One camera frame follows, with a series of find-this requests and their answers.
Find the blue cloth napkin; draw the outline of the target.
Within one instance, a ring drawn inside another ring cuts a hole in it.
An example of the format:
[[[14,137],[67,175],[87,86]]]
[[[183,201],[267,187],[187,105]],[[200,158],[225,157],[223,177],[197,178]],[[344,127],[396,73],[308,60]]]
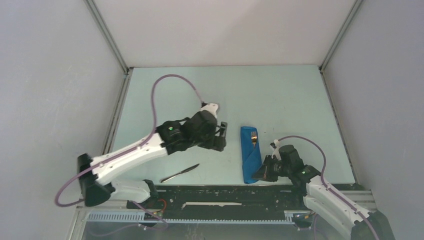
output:
[[[241,169],[243,182],[245,184],[253,184],[256,183],[257,180],[252,179],[252,175],[261,167],[262,158],[260,152],[259,145],[259,134],[258,143],[255,149],[253,149],[252,141],[251,141],[251,132],[256,131],[255,127],[251,126],[242,126],[240,128],[240,146],[241,146]]]

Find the fork with black handle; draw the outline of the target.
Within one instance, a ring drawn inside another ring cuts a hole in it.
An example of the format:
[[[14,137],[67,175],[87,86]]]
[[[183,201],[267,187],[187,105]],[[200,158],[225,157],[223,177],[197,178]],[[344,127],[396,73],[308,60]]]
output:
[[[255,149],[258,144],[258,133],[256,130],[251,132],[251,143],[253,149]]]

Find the knife with black handle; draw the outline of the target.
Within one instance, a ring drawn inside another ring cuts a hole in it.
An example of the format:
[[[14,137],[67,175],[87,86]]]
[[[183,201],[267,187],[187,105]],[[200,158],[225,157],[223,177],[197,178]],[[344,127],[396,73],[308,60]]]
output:
[[[190,167],[188,167],[188,168],[186,168],[186,169],[183,169],[183,170],[181,170],[181,171],[179,171],[179,172],[177,172],[177,173],[175,173],[175,174],[173,174],[173,175],[170,175],[170,176],[167,176],[167,177],[162,178],[159,182],[160,182],[161,184],[162,184],[162,183],[164,183],[164,182],[167,182],[167,181],[171,180],[172,178],[175,178],[175,177],[177,177],[177,176],[179,176],[179,175],[182,175],[182,174],[188,173],[188,172],[190,172],[190,171],[192,171],[192,170],[196,169],[199,165],[200,165],[199,163],[197,163],[197,164],[195,164],[195,165],[192,165],[192,166],[190,166]]]

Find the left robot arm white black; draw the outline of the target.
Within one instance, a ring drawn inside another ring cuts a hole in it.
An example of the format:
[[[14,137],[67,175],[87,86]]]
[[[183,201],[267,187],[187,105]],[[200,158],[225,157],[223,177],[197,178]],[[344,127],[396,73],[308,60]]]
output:
[[[112,153],[91,157],[84,153],[77,158],[78,177],[83,203],[95,207],[108,200],[128,200],[153,208],[158,194],[153,182],[118,181],[118,176],[139,165],[191,147],[223,151],[226,146],[227,122],[218,123],[207,110],[192,117],[169,120],[157,126],[151,137]]]

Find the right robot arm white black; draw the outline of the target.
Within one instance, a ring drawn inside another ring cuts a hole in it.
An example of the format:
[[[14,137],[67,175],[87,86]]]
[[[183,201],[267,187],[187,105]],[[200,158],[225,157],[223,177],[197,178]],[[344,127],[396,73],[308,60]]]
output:
[[[298,190],[291,194],[297,209],[307,207],[326,220],[346,240],[393,240],[395,236],[388,218],[379,210],[372,212],[329,183],[311,165],[304,164],[293,145],[281,146],[267,155],[252,178],[276,182],[287,177]]]

